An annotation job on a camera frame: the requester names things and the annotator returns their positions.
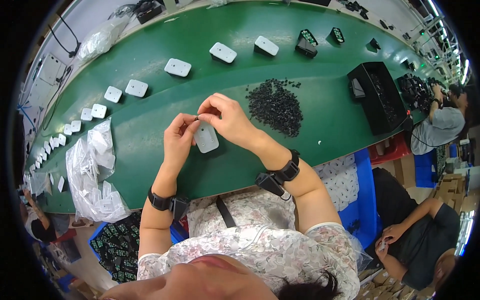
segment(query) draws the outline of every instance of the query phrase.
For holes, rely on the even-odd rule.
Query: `cardboard box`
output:
[[[404,188],[417,186],[415,182],[415,161],[413,154],[409,154],[393,161],[395,178]]]

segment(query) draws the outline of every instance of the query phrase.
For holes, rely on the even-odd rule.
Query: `woman's right hand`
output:
[[[212,125],[228,141],[249,150],[260,132],[237,101],[219,93],[209,96],[200,105],[198,119]]]

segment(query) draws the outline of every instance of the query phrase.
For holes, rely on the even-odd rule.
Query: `black storage box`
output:
[[[347,76],[350,81],[357,79],[365,93],[360,101],[373,135],[390,133],[407,118],[400,93],[383,62],[364,62]]]

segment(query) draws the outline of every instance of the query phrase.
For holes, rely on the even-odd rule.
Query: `pile of black screws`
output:
[[[299,135],[300,121],[303,120],[297,96],[284,88],[289,84],[300,88],[301,83],[293,83],[295,82],[288,81],[287,78],[268,79],[245,96],[249,100],[248,108],[252,118],[289,137]]]
[[[380,79],[378,78],[377,74],[369,72],[368,75],[370,76],[373,86],[375,87],[375,91],[377,92],[377,95],[380,98],[380,102],[382,103],[388,122],[390,124],[393,124],[397,119],[397,115],[389,99],[385,97],[383,84],[380,82]]]

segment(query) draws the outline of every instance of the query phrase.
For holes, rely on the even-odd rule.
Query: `man's hand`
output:
[[[190,147],[195,146],[193,134],[200,126],[196,116],[179,114],[173,119],[163,136],[164,159],[162,166],[173,174],[180,173],[187,160]]]
[[[225,139],[247,150],[251,150],[260,132],[237,101],[219,93],[208,97],[198,108],[198,114],[198,119],[212,125]]]
[[[402,236],[402,234],[404,234],[407,229],[408,228],[406,228],[402,223],[390,225],[384,229],[381,239],[385,240],[387,244],[393,244]]]
[[[385,259],[387,252],[388,252],[388,243],[385,245],[385,248],[380,250],[380,246],[382,245],[383,238],[379,238],[378,241],[375,243],[375,253],[378,256],[378,259],[383,262]]]

